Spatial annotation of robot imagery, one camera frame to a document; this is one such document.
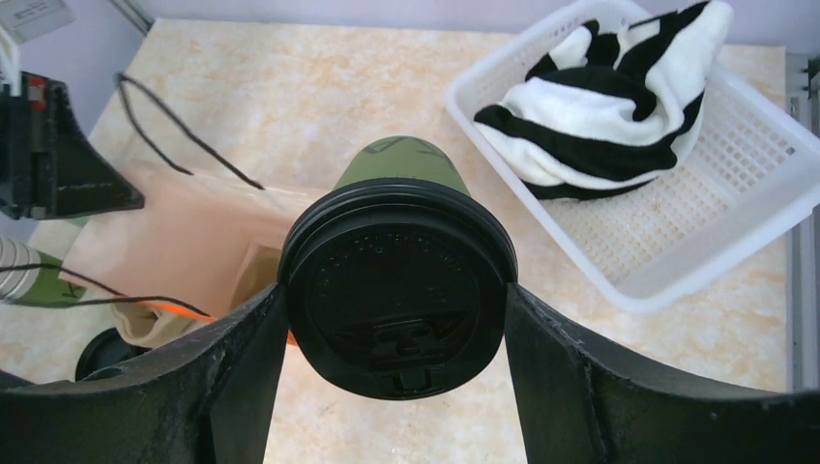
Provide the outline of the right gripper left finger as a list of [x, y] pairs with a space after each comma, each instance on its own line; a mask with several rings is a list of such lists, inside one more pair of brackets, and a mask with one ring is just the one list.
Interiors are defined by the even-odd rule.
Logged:
[[77, 382], [1, 377], [5, 463], [260, 463], [287, 338], [282, 289]]

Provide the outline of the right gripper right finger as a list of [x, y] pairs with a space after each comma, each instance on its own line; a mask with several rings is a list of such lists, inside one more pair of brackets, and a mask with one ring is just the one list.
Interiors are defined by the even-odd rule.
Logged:
[[817, 391], [695, 375], [508, 288], [506, 346], [531, 463], [815, 463]]

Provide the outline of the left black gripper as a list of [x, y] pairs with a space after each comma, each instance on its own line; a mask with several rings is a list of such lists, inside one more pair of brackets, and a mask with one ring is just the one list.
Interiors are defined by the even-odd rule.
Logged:
[[1, 28], [1, 212], [63, 219], [138, 210], [145, 197], [94, 148], [73, 113], [68, 87], [20, 65]]

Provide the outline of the stack of green paper cups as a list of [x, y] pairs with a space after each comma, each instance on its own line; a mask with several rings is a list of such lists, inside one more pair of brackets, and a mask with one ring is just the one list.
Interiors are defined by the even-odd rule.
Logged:
[[60, 278], [62, 261], [25, 243], [1, 238], [1, 302], [38, 308], [67, 308], [86, 289]]

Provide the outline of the stack of black cup lids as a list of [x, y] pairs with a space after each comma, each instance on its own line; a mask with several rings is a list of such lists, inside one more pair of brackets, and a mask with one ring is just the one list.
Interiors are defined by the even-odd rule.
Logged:
[[74, 379], [80, 381], [92, 373], [138, 357], [149, 348], [129, 344], [115, 328], [96, 335], [84, 348], [77, 360]]

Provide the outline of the orange paper bag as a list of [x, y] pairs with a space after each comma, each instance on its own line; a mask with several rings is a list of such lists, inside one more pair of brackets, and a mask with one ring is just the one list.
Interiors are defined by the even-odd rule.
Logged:
[[124, 170], [145, 197], [139, 210], [91, 217], [63, 261], [63, 279], [205, 324], [273, 284], [286, 235], [320, 197], [313, 188], [264, 186], [168, 158]]

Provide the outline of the black cup lid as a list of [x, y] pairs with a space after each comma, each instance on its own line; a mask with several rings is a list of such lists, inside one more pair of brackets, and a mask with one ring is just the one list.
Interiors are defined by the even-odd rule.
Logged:
[[336, 188], [295, 221], [278, 281], [289, 328], [326, 381], [409, 400], [456, 389], [496, 356], [513, 242], [467, 193], [431, 181]]

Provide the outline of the green paper coffee cup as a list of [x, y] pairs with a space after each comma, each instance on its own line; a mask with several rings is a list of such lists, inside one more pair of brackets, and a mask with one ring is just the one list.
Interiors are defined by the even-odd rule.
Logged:
[[433, 143], [411, 135], [393, 135], [361, 149], [343, 171], [334, 189], [381, 178], [423, 180], [471, 193], [452, 160]]

